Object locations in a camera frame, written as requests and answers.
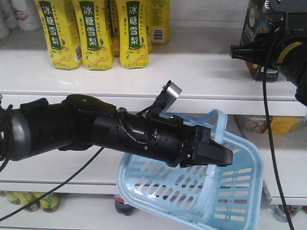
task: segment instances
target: white bottle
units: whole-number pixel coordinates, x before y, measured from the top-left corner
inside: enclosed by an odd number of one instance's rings
[[[2,9],[4,20],[8,24],[10,30],[17,28],[17,21],[9,0],[0,0],[0,8]]]
[[[9,28],[4,20],[2,10],[0,9],[0,40],[6,38],[9,34]]]
[[[24,31],[38,30],[42,27],[33,0],[11,0],[18,27]]]

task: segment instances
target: bottle label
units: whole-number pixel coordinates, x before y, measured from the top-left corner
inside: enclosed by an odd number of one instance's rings
[[[296,116],[273,116],[273,120],[271,122],[272,133],[288,133],[293,126],[295,126],[297,120],[298,118]]]
[[[139,32],[139,1],[127,1],[129,49],[141,48]]]
[[[51,47],[53,49],[60,50],[62,48],[61,48],[61,43],[59,40],[59,34],[57,31],[56,22],[54,20],[54,16],[52,12],[51,3],[47,1],[40,1],[39,4],[40,4],[40,7],[42,8],[42,12],[45,17]]]
[[[127,205],[128,203],[125,202],[125,200],[118,194],[113,195],[114,199],[116,199],[118,202]]]
[[[80,7],[87,37],[87,49],[100,50],[95,26],[94,3],[92,1],[80,1]]]
[[[107,18],[110,29],[113,52],[115,56],[120,54],[120,39],[119,39],[119,22],[118,12],[115,0],[106,1]]]

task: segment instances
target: basket handle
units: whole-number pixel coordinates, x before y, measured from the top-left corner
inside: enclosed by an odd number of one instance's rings
[[[217,120],[214,125],[210,125],[207,122],[217,116]],[[214,141],[222,144],[226,126],[227,115],[218,109],[211,110],[207,115],[203,116],[196,122],[197,125],[207,126],[211,128],[211,133],[214,135]]]
[[[201,125],[211,128],[211,134],[214,135],[213,138],[214,141],[219,144],[222,144],[227,125],[227,115],[221,112],[220,110],[213,109],[207,115],[203,116],[199,120],[187,114],[177,114],[177,115],[184,118],[186,121],[190,121],[190,124],[192,125]],[[215,124],[214,125],[208,124],[207,122],[209,122],[215,116],[217,116]],[[206,176],[204,178],[204,184],[208,185],[209,188],[212,187],[212,184],[214,182],[216,167],[217,166],[213,164],[209,164],[207,166]],[[206,206],[204,206],[204,204],[206,204],[210,191],[211,190],[202,189],[197,202],[195,202],[194,205],[191,208],[189,208],[189,210],[173,211],[170,212],[170,214],[173,215],[192,214],[193,217],[190,221],[197,223],[201,219],[203,213],[206,210]]]

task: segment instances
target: beverage bottle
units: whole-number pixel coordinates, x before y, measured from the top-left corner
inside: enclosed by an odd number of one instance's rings
[[[77,19],[71,0],[35,0],[35,3],[54,68],[78,68],[82,64],[82,54]]]
[[[5,191],[6,197],[8,201],[13,204],[13,205],[19,205],[20,204],[20,199],[15,196],[13,191]]]
[[[6,21],[4,20],[4,16],[2,10],[0,9],[0,40],[9,36],[10,31],[7,26]]]
[[[33,31],[42,27],[39,14],[33,0],[11,0],[17,25],[21,30]]]
[[[152,0],[146,0],[145,10],[146,10],[146,33],[147,33],[147,47],[148,53],[153,50],[153,30],[152,30]]]
[[[44,193],[34,192],[36,198],[39,198]],[[60,205],[60,197],[57,193],[50,193],[49,195],[43,197],[39,200],[39,204],[42,207],[44,212],[52,213],[55,212]]]
[[[6,194],[3,190],[0,190],[0,196],[6,196]]]
[[[170,2],[170,0],[152,0],[152,24],[150,29],[155,45],[164,45],[169,41]]]
[[[106,8],[107,8],[107,16],[108,16],[114,56],[119,57],[120,53],[119,22],[118,22],[118,12],[115,0],[106,0]]]
[[[287,208],[290,214],[290,218],[292,219],[298,213],[298,211],[302,208],[302,205],[287,205]],[[286,214],[284,212],[282,205],[273,206],[273,215],[278,221],[282,223],[287,222],[287,217],[286,217]]]
[[[84,66],[89,70],[110,69],[114,53],[106,0],[72,0],[72,3],[78,22]]]
[[[119,21],[121,66],[144,68],[149,63],[146,29],[147,0],[116,0]]]
[[[20,199],[20,203],[22,206],[25,206],[36,199],[33,192],[14,191],[14,195]],[[39,202],[36,202],[30,207],[25,208],[25,210],[28,212],[35,212],[38,209],[39,209]]]
[[[4,20],[9,30],[17,28],[17,21],[9,0],[0,0],[0,8],[2,9]]]
[[[115,209],[118,213],[124,214],[125,216],[130,216],[133,211],[136,209],[135,207],[129,205],[125,202],[125,200],[118,194],[113,195]]]

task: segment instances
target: product package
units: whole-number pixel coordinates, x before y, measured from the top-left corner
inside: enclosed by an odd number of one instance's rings
[[[6,196],[6,194],[3,190],[0,190],[0,196]]]
[[[5,191],[8,201],[13,205],[19,205],[20,199],[14,194],[13,191]]]
[[[41,192],[33,192],[36,198],[39,198],[44,193]],[[39,204],[42,207],[44,212],[52,213],[58,210],[60,206],[60,197],[57,193],[51,193],[44,198],[39,200]]]
[[[146,11],[147,0],[116,0],[120,30],[120,64],[127,69],[149,63]]]
[[[125,216],[130,216],[136,209],[125,202],[125,200],[119,194],[114,194],[113,197],[115,209],[118,213],[124,214]]]
[[[78,68],[82,64],[82,53],[71,0],[35,2],[53,66],[64,70]]]
[[[9,0],[0,0],[0,8],[3,12],[4,20],[10,30],[16,29],[17,21],[13,12],[13,8]]]
[[[147,46],[148,53],[151,53],[153,50],[153,30],[152,30],[152,0],[147,0],[146,6],[146,33],[147,33]]]
[[[163,45],[169,42],[170,0],[151,1],[153,44]]]
[[[264,0],[249,0],[248,10],[245,17],[244,27],[240,44],[244,45],[254,41],[255,37],[262,33],[269,33],[271,30],[270,19],[262,12]],[[252,78],[256,81],[262,81],[264,67],[250,62],[246,62]],[[266,80],[277,81],[278,71],[268,69]]]
[[[0,9],[0,40],[8,37],[10,35],[10,31],[6,21],[4,20],[4,16],[2,10]]]
[[[106,0],[72,0],[79,27],[83,64],[89,70],[107,70],[114,62]]]
[[[265,116],[260,115],[235,115],[240,128],[254,133],[268,133]],[[273,134],[286,134],[288,132],[306,127],[305,116],[270,116],[270,124]]]
[[[11,0],[11,4],[21,30],[33,31],[42,28],[34,0]]]
[[[120,38],[119,38],[119,22],[118,12],[115,0],[106,0],[107,16],[109,22],[110,36],[115,57],[119,57]]]
[[[32,201],[34,201],[36,199],[36,197],[34,196],[33,192],[19,192],[19,191],[14,191],[13,192],[14,195],[16,197],[19,198],[21,206],[25,206],[29,203],[31,203]],[[33,205],[25,208],[25,211],[28,212],[35,212],[39,209],[39,203],[34,203]]]

